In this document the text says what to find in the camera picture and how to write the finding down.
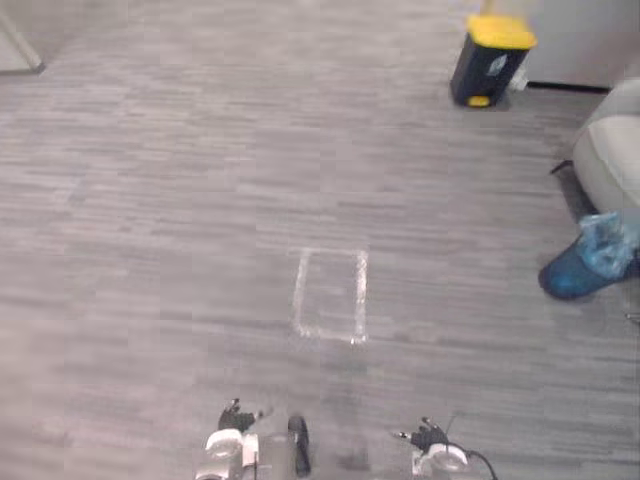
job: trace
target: white wall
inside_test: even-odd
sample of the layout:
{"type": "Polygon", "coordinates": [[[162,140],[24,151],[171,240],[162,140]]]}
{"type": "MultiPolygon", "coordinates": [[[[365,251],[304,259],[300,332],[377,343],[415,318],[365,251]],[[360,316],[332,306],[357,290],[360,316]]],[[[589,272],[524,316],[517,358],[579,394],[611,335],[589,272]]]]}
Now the white wall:
{"type": "Polygon", "coordinates": [[[0,30],[0,72],[29,70],[29,68],[20,51],[9,40],[6,33],[0,30]]]}
{"type": "Polygon", "coordinates": [[[611,87],[640,68],[640,0],[488,0],[526,16],[539,45],[530,81],[611,87]]]}
{"type": "Polygon", "coordinates": [[[0,72],[38,70],[42,60],[17,31],[13,22],[0,11],[0,72]]]}

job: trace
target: trash can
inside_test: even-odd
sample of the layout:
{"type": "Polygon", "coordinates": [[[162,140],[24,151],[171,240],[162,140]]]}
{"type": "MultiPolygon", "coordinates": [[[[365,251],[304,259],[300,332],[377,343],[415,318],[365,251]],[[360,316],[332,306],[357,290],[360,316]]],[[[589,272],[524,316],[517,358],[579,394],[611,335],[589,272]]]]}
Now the trash can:
{"type": "Polygon", "coordinates": [[[517,17],[471,15],[467,30],[451,79],[453,99],[458,105],[490,107],[498,103],[537,40],[517,17]]]}

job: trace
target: white sofa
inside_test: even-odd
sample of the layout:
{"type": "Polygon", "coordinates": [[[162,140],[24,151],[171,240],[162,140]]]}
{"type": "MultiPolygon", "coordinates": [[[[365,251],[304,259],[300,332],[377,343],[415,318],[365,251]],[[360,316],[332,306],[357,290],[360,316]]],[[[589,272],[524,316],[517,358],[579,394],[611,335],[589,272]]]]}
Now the white sofa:
{"type": "Polygon", "coordinates": [[[640,77],[604,99],[577,133],[572,159],[600,212],[640,208],[640,77]]]}

